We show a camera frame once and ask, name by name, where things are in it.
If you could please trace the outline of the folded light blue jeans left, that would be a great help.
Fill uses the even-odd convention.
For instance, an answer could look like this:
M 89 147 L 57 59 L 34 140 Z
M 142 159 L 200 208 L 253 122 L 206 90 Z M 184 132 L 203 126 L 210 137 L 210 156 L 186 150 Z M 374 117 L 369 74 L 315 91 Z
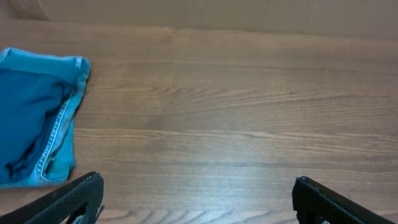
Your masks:
M 75 113 L 83 99 L 90 76 L 89 60 L 81 56 L 58 57 L 6 48 L 1 51 L 2 69 L 56 75 L 73 85 L 73 90 L 59 109 L 49 140 L 30 175 L 17 182 L 1 183 L 1 188 L 41 187 L 64 183 L 75 167 L 73 126 Z

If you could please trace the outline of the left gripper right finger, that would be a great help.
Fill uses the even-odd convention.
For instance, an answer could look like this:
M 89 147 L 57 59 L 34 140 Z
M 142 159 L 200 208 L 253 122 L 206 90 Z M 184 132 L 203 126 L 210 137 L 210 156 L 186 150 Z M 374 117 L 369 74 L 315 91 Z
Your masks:
M 297 177 L 292 205 L 300 224 L 394 224 L 309 177 Z

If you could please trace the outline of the blue polo shirt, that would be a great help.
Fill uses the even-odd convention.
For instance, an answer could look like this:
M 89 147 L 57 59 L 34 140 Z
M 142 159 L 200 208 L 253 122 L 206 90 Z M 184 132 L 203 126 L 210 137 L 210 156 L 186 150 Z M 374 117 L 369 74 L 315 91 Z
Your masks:
M 30 175 L 73 85 L 56 75 L 1 70 L 1 183 Z

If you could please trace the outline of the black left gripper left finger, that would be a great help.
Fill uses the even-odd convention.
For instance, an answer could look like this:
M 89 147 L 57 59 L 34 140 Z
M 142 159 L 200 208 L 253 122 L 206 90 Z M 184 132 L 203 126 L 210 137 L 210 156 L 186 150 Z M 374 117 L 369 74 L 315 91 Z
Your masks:
M 96 223 L 102 208 L 104 180 L 89 172 L 37 200 L 1 216 L 1 223 Z

